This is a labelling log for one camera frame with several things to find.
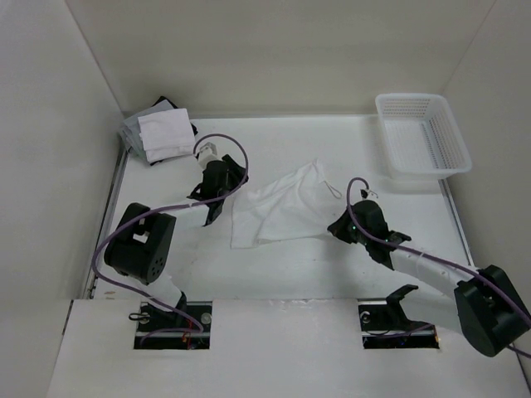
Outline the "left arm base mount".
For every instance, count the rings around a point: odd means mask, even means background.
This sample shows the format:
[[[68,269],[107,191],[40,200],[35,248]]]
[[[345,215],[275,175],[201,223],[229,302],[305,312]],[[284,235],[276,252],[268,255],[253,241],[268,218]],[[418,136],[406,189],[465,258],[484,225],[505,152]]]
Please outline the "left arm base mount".
[[[187,313],[203,327],[176,313],[142,302],[129,314],[135,323],[134,350],[208,350],[212,329],[212,302],[188,302]]]

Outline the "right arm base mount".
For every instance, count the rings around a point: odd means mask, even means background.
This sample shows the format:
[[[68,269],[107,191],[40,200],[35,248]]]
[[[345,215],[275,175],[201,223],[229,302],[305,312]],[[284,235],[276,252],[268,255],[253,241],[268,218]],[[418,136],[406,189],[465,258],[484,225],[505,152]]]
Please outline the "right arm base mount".
[[[406,284],[386,298],[358,301],[358,317],[364,349],[439,349],[436,328],[410,320],[402,300],[418,287]]]

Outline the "folded black tank top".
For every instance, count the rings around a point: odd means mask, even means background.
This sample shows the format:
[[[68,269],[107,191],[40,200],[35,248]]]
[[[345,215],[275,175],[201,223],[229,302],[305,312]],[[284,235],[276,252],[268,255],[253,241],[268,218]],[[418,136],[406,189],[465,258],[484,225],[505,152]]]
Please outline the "folded black tank top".
[[[172,102],[170,99],[168,99],[165,96],[159,96],[158,99],[153,103],[153,106],[158,105],[158,104],[166,104],[166,105],[170,106],[170,109],[178,109],[178,106],[175,105],[174,102]],[[197,130],[196,125],[195,124],[191,124],[191,127],[192,127],[193,134],[195,136],[197,136],[198,135],[198,130]]]

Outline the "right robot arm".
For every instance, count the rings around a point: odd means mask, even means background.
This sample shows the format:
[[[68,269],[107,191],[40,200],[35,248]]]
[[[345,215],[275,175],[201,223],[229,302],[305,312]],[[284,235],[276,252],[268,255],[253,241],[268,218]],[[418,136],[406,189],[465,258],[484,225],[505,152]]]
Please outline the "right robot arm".
[[[327,228],[347,244],[360,244],[376,263],[407,274],[451,300],[446,308],[420,308],[405,300],[406,285],[387,296],[384,315],[395,328],[410,322],[440,325],[461,334],[479,353],[494,357],[530,330],[530,313],[509,276],[495,265],[472,269],[416,249],[409,235],[391,230],[381,207],[359,201]]]

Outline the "white plastic basket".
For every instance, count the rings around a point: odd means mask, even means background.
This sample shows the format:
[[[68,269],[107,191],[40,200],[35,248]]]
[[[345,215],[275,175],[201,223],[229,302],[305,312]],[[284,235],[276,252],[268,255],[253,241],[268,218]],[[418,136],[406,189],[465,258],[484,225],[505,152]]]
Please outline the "white plastic basket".
[[[435,181],[471,170],[469,151],[443,96],[380,94],[375,105],[392,178]]]

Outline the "folded grey tank top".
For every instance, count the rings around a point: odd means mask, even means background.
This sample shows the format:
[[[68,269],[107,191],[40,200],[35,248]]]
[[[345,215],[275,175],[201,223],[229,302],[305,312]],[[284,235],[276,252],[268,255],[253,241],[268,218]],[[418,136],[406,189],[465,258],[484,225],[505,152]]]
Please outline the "folded grey tank top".
[[[158,104],[158,105],[152,106],[150,108],[147,108],[145,110],[142,110],[136,114],[129,116],[127,119],[123,121],[120,127],[119,135],[124,140],[126,144],[126,148],[130,152],[135,153],[139,158],[141,158],[146,163],[148,163],[149,161],[144,151],[142,139],[140,138],[139,117],[158,113],[158,112],[163,112],[167,110],[172,110],[172,109],[170,109],[170,106],[166,104]]]

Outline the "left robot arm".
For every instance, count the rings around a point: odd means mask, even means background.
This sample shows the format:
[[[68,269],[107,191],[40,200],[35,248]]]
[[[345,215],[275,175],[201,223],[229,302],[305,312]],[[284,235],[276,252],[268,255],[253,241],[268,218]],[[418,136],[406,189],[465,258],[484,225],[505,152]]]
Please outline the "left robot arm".
[[[175,228],[186,231],[211,225],[221,215],[224,201],[247,181],[247,165],[239,165],[228,154],[203,161],[202,180],[186,201],[157,210],[133,202],[109,236],[104,262],[129,281],[114,284],[150,300],[167,330],[178,330],[191,318],[186,294],[165,272]]]

